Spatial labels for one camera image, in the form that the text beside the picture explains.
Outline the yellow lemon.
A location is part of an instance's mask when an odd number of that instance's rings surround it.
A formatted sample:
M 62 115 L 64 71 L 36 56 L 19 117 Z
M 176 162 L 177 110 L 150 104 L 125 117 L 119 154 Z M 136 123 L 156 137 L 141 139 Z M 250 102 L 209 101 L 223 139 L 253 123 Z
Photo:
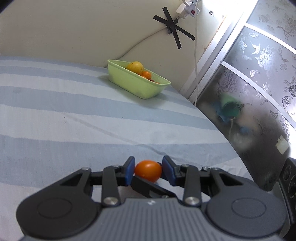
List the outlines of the yellow lemon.
M 142 72 L 144 71 L 144 66 L 139 61 L 134 61 L 129 63 L 128 66 L 126 66 L 126 69 L 138 75 L 142 75 Z

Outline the green plastic basket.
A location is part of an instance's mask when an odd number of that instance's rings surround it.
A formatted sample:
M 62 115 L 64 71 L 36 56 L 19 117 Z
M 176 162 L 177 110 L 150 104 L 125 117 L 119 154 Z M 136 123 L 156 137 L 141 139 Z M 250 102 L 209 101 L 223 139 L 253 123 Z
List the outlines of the green plastic basket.
M 124 90 L 142 99 L 149 99 L 160 94 L 171 82 L 156 73 L 152 74 L 152 80 L 143 78 L 126 67 L 129 62 L 120 60 L 108 60 L 108 79 Z

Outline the large orange kumquat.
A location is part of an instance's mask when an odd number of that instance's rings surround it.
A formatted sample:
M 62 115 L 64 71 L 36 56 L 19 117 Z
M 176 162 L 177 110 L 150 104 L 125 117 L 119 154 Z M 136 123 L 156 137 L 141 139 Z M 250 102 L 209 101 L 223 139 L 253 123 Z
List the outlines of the large orange kumquat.
M 162 167 L 155 161 L 143 160 L 135 166 L 134 174 L 154 183 L 161 177 Z

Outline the striped blue white bedsheet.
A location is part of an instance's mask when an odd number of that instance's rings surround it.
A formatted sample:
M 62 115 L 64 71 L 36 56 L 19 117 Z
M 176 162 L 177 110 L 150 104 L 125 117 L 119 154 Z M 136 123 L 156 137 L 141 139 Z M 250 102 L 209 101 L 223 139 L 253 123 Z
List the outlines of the striped blue white bedsheet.
M 105 68 L 1 56 L 1 240 L 22 237 L 23 199 L 72 172 L 165 155 L 250 178 L 222 133 L 170 86 L 141 99 Z

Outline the white power strip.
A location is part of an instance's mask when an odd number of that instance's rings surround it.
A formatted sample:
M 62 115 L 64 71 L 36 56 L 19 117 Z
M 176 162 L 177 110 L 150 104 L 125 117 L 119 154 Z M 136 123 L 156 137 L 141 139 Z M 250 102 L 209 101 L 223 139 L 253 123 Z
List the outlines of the white power strip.
M 199 14 L 199 0 L 182 0 L 182 2 L 176 10 L 177 19 L 186 19 L 188 16 L 195 18 Z

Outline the orange cherry tomato with stem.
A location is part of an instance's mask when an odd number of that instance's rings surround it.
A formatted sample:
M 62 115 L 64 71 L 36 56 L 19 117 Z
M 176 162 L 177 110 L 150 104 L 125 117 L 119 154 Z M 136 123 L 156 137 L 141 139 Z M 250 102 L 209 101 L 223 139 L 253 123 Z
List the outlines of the orange cherry tomato with stem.
M 152 74 L 149 71 L 143 71 L 141 76 L 147 78 L 148 80 L 151 80 L 152 78 Z

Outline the black tape cross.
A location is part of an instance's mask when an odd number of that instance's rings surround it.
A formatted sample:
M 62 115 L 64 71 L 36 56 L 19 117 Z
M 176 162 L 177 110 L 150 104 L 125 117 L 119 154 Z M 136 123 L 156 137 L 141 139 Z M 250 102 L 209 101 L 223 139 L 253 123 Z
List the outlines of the black tape cross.
M 169 34 L 173 34 L 173 37 L 175 39 L 176 45 L 178 49 L 182 48 L 179 36 L 177 31 L 183 33 L 185 36 L 187 36 L 188 38 L 190 38 L 191 40 L 195 41 L 196 37 L 194 35 L 192 35 L 191 33 L 187 32 L 186 30 L 184 30 L 183 28 L 179 27 L 177 25 L 177 23 L 179 22 L 178 19 L 173 19 L 167 9 L 167 7 L 163 7 L 163 12 L 166 16 L 166 19 L 161 18 L 158 15 L 154 15 L 153 19 L 164 24 L 166 26 L 166 28 L 168 29 Z

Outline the frosted floral glass door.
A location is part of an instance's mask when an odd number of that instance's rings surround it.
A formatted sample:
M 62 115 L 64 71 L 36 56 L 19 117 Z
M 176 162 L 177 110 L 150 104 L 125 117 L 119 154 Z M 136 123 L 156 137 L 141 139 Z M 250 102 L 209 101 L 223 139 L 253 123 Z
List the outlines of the frosted floral glass door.
M 181 94 L 271 190 L 295 157 L 295 1 L 235 1 Z

